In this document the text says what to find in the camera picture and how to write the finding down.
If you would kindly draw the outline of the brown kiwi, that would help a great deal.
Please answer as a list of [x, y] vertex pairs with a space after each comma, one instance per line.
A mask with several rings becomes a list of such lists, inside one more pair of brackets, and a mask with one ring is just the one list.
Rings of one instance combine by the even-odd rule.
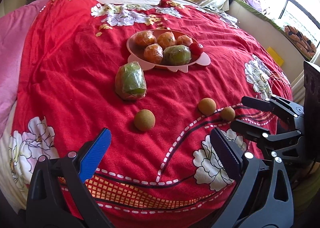
[[235, 110], [232, 107], [225, 107], [221, 110], [220, 116], [225, 121], [233, 121], [235, 119]]
[[152, 111], [148, 109], [140, 110], [134, 118], [135, 127], [141, 132], [146, 132], [155, 126], [155, 116]]
[[197, 105], [199, 111], [205, 115], [205, 116], [210, 116], [214, 114], [216, 111], [216, 103], [213, 99], [211, 98], [204, 98], [202, 99], [198, 105]]

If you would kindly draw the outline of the tall green mango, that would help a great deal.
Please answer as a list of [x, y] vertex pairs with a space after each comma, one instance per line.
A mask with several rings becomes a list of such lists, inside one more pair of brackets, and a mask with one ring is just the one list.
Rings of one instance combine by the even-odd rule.
[[139, 100], [145, 97], [147, 91], [146, 80], [137, 61], [122, 65], [118, 69], [115, 89], [123, 100]]

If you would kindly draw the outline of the pink quilt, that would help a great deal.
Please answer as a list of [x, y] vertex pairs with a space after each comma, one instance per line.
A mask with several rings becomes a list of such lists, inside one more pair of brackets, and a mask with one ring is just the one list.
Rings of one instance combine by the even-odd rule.
[[1, 133], [16, 100], [26, 35], [49, 0], [35, 0], [1, 17]]

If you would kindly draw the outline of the round green mango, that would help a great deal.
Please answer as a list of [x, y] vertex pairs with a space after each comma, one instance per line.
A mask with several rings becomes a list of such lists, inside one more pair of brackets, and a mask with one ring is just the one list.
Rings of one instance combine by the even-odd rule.
[[166, 65], [185, 65], [191, 61], [191, 52], [185, 45], [174, 45], [163, 51], [163, 63]]

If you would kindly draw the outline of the patterned cushion on sill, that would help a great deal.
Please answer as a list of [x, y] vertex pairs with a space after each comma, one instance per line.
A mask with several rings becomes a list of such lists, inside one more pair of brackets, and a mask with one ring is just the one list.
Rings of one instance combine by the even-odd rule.
[[316, 54], [317, 48], [310, 39], [304, 36], [295, 27], [290, 25], [286, 25], [284, 27], [284, 31], [307, 58], [313, 58], [313, 56]]

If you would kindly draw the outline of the red tomato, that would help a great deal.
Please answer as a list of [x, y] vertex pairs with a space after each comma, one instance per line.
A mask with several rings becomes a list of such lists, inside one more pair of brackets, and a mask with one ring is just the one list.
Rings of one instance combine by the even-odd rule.
[[203, 53], [203, 45], [200, 43], [191, 43], [189, 49], [192, 56], [200, 56]]

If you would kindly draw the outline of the large orange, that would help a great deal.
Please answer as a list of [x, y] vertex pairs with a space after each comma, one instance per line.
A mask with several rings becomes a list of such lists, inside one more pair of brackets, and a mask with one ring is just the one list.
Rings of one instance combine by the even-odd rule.
[[140, 47], [147, 47], [148, 45], [155, 44], [157, 42], [156, 37], [152, 31], [146, 30], [136, 33], [135, 43]]

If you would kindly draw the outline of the yellow paper note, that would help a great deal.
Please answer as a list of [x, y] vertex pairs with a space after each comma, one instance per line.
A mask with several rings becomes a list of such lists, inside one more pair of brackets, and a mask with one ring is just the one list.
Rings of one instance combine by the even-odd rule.
[[284, 60], [276, 53], [276, 51], [274, 49], [272, 49], [271, 47], [268, 47], [266, 49], [266, 51], [273, 58], [273, 60], [276, 62], [276, 64], [278, 66], [280, 66], [280, 67], [283, 66]]

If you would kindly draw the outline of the pink plastic fruit plate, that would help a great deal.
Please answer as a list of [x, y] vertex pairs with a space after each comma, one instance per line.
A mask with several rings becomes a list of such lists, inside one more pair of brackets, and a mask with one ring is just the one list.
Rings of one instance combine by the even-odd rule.
[[153, 29], [133, 34], [126, 43], [127, 61], [138, 62], [142, 70], [153, 68], [188, 72], [189, 66], [208, 66], [209, 56], [191, 36], [179, 31]]

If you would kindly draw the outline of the red floral bedspread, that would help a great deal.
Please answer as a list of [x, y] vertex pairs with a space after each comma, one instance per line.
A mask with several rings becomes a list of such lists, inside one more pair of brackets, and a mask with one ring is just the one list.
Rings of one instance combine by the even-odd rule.
[[[148, 70], [145, 97], [125, 101], [115, 91], [115, 78], [129, 57], [127, 39], [152, 29], [196, 39], [210, 64], [191, 65], [187, 73]], [[63, 157], [108, 128], [111, 145], [86, 181], [104, 214], [116, 227], [189, 227], [220, 208], [235, 185], [210, 144], [213, 128], [262, 157], [219, 112], [205, 116], [198, 103], [211, 98], [218, 109], [232, 107], [237, 118], [275, 133], [275, 116], [241, 103], [244, 96], [272, 95], [292, 97], [282, 69], [251, 35], [216, 14], [172, 0], [49, 0], [25, 40], [9, 145], [11, 175], [27, 194], [39, 156]], [[134, 125], [143, 109], [156, 119], [146, 132]]]

